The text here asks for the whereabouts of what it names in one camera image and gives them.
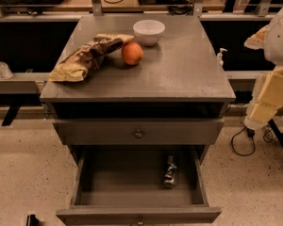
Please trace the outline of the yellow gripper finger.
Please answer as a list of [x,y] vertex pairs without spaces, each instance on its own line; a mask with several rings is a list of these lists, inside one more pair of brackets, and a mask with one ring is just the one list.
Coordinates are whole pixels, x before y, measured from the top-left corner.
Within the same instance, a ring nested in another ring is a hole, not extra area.
[[253,34],[244,42],[244,46],[253,50],[262,49],[264,46],[265,35],[268,31],[268,28],[268,25],[263,26],[258,32]]
[[252,130],[264,127],[283,106],[283,66],[259,77],[246,110],[244,125]]

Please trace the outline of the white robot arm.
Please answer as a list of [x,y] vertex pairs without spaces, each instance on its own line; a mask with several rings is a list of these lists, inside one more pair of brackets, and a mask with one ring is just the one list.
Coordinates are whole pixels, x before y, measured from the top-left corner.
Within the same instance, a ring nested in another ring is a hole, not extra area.
[[283,106],[283,7],[268,25],[248,38],[244,46],[262,49],[265,59],[275,64],[271,72],[257,79],[246,110],[245,126],[258,130]]

